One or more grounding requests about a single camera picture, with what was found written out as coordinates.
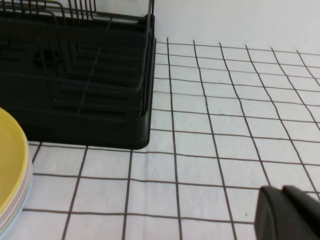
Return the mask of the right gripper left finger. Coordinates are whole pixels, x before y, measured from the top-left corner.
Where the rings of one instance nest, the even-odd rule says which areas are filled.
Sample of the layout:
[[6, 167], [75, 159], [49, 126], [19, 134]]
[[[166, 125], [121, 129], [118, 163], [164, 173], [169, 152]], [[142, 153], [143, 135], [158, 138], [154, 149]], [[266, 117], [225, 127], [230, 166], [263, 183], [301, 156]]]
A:
[[254, 219], [258, 240], [312, 240], [313, 230], [283, 191], [263, 186]]

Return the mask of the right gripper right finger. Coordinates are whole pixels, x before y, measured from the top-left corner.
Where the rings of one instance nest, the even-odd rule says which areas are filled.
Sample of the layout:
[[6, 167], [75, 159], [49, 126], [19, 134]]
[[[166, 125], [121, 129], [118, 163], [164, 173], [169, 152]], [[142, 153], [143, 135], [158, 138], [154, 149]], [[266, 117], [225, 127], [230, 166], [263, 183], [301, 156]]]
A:
[[292, 202], [304, 222], [320, 239], [320, 202], [292, 185], [284, 186], [282, 191]]

